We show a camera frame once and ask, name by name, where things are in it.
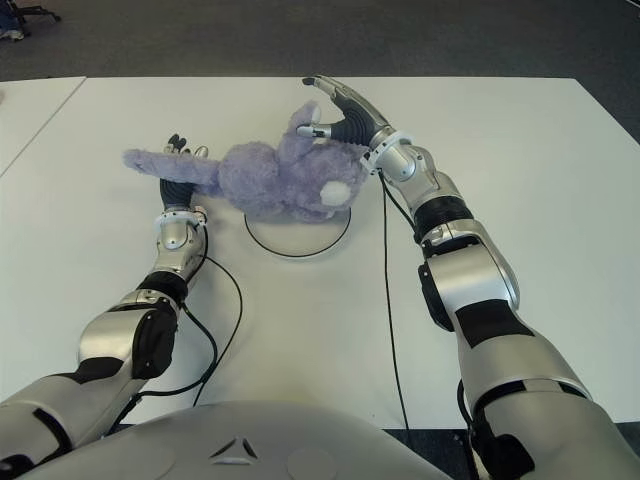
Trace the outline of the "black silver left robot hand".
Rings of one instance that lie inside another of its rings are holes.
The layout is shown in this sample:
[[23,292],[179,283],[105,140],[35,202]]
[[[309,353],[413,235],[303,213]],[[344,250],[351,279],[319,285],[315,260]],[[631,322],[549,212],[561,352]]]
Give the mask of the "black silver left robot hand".
[[[194,152],[186,147],[187,140],[178,133],[174,133],[163,152],[165,154],[193,154],[196,157],[207,158],[209,150],[206,146],[199,146]],[[160,196],[165,211],[182,209],[189,210],[191,208],[191,200],[195,186],[191,183],[180,183],[166,179],[159,181]]]

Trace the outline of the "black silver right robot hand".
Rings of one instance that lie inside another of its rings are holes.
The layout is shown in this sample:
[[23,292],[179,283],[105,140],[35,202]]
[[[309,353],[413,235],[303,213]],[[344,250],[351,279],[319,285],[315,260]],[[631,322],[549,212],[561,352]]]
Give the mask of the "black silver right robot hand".
[[302,83],[326,93],[342,112],[343,119],[332,124],[310,121],[296,128],[298,135],[370,147],[381,132],[389,134],[392,130],[376,107],[344,83],[324,75],[304,77]]

